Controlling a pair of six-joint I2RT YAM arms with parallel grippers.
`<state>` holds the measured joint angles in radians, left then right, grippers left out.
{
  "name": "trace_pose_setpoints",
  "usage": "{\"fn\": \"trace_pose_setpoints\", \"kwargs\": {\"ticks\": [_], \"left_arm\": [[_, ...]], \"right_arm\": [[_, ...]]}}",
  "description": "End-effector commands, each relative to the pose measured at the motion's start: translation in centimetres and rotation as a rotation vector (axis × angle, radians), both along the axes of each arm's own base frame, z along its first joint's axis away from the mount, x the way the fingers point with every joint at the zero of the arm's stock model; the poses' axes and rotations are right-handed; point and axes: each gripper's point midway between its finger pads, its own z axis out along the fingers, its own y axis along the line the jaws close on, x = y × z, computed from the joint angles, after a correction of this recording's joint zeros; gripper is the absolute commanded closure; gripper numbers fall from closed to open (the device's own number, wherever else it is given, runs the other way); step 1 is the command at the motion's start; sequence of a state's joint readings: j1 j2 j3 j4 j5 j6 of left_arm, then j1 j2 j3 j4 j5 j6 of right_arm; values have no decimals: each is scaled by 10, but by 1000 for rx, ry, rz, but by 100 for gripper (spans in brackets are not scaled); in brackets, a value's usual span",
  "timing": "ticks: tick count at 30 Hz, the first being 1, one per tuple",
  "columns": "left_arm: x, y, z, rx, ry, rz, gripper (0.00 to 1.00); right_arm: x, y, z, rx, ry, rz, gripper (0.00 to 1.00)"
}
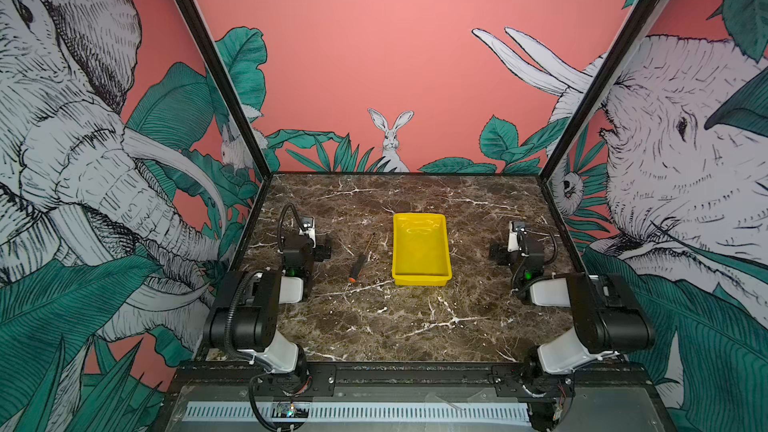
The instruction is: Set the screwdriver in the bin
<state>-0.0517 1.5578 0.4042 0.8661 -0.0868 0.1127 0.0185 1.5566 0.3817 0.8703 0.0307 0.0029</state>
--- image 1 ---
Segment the black orange screwdriver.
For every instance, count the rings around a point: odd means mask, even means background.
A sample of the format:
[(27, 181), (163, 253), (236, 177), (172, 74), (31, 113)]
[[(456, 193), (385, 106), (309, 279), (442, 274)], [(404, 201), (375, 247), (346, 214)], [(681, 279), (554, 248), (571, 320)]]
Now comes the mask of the black orange screwdriver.
[(360, 252), (355, 260), (355, 263), (353, 264), (349, 274), (348, 274), (348, 281), (350, 283), (356, 283), (359, 279), (359, 275), (368, 261), (370, 247), (372, 245), (373, 239), (375, 237), (376, 233), (373, 233), (370, 238), (368, 239), (365, 248), (362, 252)]

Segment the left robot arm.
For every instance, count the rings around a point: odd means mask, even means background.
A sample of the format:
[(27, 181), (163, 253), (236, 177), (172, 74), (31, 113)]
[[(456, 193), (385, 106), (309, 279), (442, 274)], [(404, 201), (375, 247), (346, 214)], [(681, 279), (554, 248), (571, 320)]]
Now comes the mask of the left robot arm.
[(268, 374), (308, 377), (303, 349), (277, 329), (279, 308), (308, 300), (314, 266), (331, 258), (332, 241), (291, 233), (277, 270), (251, 270), (227, 278), (205, 321), (203, 343)]

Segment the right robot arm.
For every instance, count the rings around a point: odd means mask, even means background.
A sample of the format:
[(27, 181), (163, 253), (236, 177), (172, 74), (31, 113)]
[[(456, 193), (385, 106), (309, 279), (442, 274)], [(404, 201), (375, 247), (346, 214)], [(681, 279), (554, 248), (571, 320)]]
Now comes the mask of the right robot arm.
[(524, 304), (566, 308), (572, 326), (552, 341), (533, 347), (520, 376), (568, 375), (595, 361), (651, 348), (655, 330), (627, 281), (620, 275), (584, 272), (546, 274), (558, 250), (545, 256), (543, 244), (526, 228), (512, 230), (505, 243), (493, 243), (489, 259), (511, 272), (515, 296)]

